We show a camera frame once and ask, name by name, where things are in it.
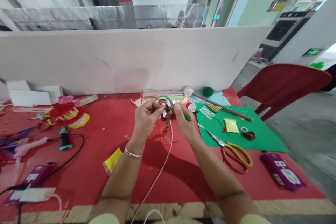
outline hand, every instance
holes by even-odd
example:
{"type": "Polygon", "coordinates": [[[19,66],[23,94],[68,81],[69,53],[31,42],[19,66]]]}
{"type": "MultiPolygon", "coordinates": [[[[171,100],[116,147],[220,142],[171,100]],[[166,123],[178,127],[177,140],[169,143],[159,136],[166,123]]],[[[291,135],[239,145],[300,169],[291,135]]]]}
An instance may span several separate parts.
{"type": "Polygon", "coordinates": [[[132,138],[135,137],[145,141],[152,132],[154,123],[165,109],[159,103],[155,103],[159,98],[160,95],[158,94],[135,110],[135,124],[132,138]]]}
{"type": "Polygon", "coordinates": [[[190,115],[191,119],[193,120],[194,119],[193,113],[185,106],[181,106],[179,103],[176,103],[174,107],[179,131],[189,142],[194,140],[197,136],[195,123],[192,121],[187,121],[183,114],[186,113],[190,115]]]}

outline white pompom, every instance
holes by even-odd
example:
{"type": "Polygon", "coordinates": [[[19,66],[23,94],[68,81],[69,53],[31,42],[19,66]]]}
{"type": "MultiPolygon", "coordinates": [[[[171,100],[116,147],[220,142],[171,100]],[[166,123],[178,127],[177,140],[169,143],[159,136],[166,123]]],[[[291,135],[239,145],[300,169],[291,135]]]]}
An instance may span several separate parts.
{"type": "Polygon", "coordinates": [[[189,87],[189,86],[186,86],[184,89],[183,89],[183,93],[186,95],[186,96],[192,96],[194,90],[189,87]]]}

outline white partition board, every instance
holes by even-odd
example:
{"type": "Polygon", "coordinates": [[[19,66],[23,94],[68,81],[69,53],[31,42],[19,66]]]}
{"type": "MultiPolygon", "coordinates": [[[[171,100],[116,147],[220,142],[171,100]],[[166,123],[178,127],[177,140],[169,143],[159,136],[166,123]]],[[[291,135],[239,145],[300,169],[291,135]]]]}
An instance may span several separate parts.
{"type": "Polygon", "coordinates": [[[229,88],[271,26],[0,33],[0,79],[68,94],[229,88]]]}

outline concrete floor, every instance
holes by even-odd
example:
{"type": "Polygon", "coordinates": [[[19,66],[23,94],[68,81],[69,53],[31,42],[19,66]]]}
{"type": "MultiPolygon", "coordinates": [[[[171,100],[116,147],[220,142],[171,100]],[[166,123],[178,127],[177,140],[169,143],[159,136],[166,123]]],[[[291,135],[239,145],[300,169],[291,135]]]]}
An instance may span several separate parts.
{"type": "MultiPolygon", "coordinates": [[[[261,70],[249,63],[232,87],[238,92],[261,70]]],[[[248,97],[241,101],[254,110],[259,106],[248,97]]],[[[311,180],[336,204],[336,95],[309,94],[265,121],[290,149],[289,155],[311,180]]],[[[268,216],[278,223],[336,223],[336,216],[268,216]]]]}

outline green pompom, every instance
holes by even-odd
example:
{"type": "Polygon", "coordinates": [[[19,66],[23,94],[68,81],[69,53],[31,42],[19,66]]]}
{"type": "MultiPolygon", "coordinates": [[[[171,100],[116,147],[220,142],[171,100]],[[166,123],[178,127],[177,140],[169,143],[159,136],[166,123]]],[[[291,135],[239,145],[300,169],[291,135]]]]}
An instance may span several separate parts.
{"type": "Polygon", "coordinates": [[[211,87],[206,87],[203,89],[203,95],[205,97],[210,97],[213,95],[213,93],[214,93],[214,90],[211,87]]]}

